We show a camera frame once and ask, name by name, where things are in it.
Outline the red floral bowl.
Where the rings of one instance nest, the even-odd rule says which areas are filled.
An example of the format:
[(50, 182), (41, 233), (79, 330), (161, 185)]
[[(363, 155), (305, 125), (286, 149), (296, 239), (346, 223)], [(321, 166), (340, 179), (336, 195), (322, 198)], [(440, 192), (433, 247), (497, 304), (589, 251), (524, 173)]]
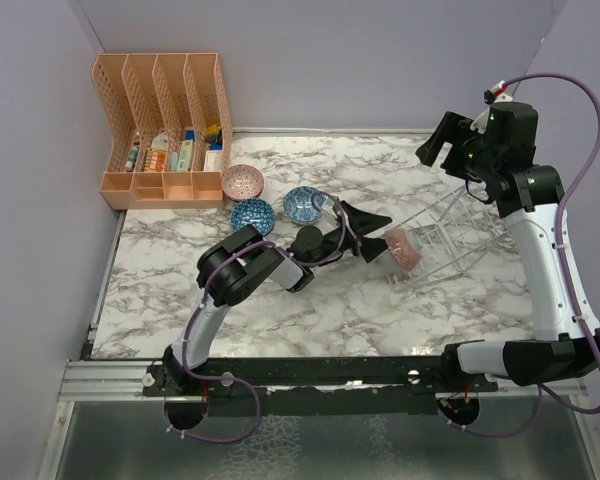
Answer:
[(392, 228), (384, 233), (389, 252), (396, 263), (406, 272), (411, 272), (421, 260), (418, 247), (409, 239), (403, 228)]

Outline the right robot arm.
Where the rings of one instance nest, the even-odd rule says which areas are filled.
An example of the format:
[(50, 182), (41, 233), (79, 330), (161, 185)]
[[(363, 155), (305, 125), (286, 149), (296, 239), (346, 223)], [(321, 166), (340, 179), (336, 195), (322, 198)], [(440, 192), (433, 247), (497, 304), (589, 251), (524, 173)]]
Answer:
[(567, 246), (558, 218), (564, 189), (557, 170), (534, 162), (538, 113), (529, 104), (495, 102), (482, 129), (471, 118), (446, 112), (416, 155), (434, 164), (443, 145), (443, 170), (465, 183), (482, 182), (515, 241), (532, 302), (533, 337), (518, 341), (451, 344), (439, 367), (441, 383), (461, 391), (476, 375), (519, 386), (583, 377), (600, 366), (600, 323)]

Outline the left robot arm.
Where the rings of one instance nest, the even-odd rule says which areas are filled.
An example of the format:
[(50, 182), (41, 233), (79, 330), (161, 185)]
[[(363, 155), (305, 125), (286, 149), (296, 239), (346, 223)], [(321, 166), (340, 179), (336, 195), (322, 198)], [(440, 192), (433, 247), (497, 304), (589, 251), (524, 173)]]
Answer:
[(339, 261), (346, 252), (370, 263), (388, 250), (382, 238), (368, 235), (392, 223), (388, 216), (359, 210), (344, 200), (329, 202), (337, 227), (327, 233), (306, 225), (282, 248), (248, 224), (208, 249), (198, 260), (200, 296), (179, 337), (165, 349), (166, 382), (175, 392), (194, 392), (199, 383), (230, 381), (226, 375), (201, 374), (210, 348), (231, 308), (271, 280), (296, 293), (314, 279), (313, 270)]

